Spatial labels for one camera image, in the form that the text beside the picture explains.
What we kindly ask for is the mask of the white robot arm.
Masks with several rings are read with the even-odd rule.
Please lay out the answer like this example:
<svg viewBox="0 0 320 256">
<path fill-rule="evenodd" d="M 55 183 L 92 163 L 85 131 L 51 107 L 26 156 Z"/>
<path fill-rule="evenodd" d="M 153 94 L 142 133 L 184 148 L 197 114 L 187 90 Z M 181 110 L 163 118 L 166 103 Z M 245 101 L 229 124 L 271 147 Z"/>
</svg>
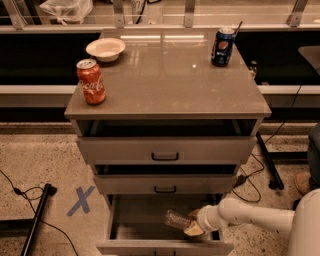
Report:
<svg viewBox="0 0 320 256">
<path fill-rule="evenodd" d="M 184 229 L 188 236 L 229 224 L 251 224 L 289 238 L 287 256 L 320 256 L 320 189 L 303 196 L 295 210 L 252 206 L 235 198 L 202 207 Z"/>
</svg>

